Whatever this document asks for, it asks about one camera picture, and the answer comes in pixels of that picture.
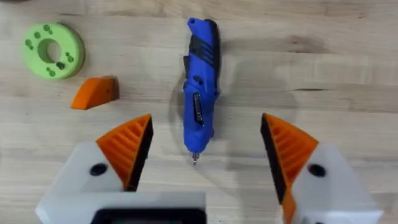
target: black stripe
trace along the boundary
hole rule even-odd
[[[212,47],[208,43],[206,43],[199,37],[197,37],[195,35],[191,36],[191,42],[189,44],[189,52],[191,54],[195,55],[196,57],[200,58],[200,60],[206,62],[208,65],[210,65],[211,67],[214,68],[214,61],[212,59],[210,59],[213,57],[213,53],[210,53],[208,48],[212,49]]]
[[[138,149],[136,162],[134,163],[134,168],[131,172],[130,181],[127,185],[126,191],[135,192],[138,188],[139,179],[141,178],[141,173],[145,165],[145,160],[148,157],[150,143],[152,142],[153,135],[154,129],[152,126],[152,118],[149,118],[147,127],[144,130],[141,144]]]
[[[272,139],[271,132],[266,120],[266,114],[261,116],[261,135],[266,145],[269,165],[271,167],[272,177],[274,178],[274,185],[278,195],[279,203],[282,204],[286,191],[286,183],[282,175],[282,169],[276,154],[274,140]]]
[[[211,36],[213,38],[213,68],[216,70],[214,83],[217,88],[218,77],[221,71],[221,39],[220,31],[218,30],[217,23],[211,19],[205,19],[205,21],[210,23]]]

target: green ring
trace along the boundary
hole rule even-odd
[[[61,47],[57,62],[50,59],[47,47],[55,41]],[[76,74],[83,65],[85,50],[79,36],[66,26],[58,23],[37,24],[31,27],[23,40],[22,53],[25,63],[35,74],[49,79],[63,79]]]

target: blue rotary tool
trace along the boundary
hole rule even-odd
[[[189,54],[184,56],[185,93],[184,144],[192,152],[196,165],[201,152],[214,136],[214,104],[220,92],[217,89],[221,68],[220,35],[216,22],[189,18],[192,36]]]

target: orange 3d printed block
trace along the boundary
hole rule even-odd
[[[152,118],[147,114],[118,126],[96,141],[127,191],[137,189],[153,135]]]
[[[118,98],[119,88],[116,77],[89,78],[80,87],[70,108],[87,110]]]

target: wooden surface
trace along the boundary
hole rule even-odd
[[[333,142],[398,219],[398,1],[33,0],[0,3],[0,219],[39,223],[34,207],[73,146],[151,113],[155,135],[140,191],[207,193],[210,223],[282,223],[259,133],[261,113]],[[196,167],[182,143],[182,56],[190,16],[223,40],[215,139]],[[43,80],[21,59],[37,22],[83,39],[82,71]],[[71,110],[87,77],[116,75],[121,98]]]

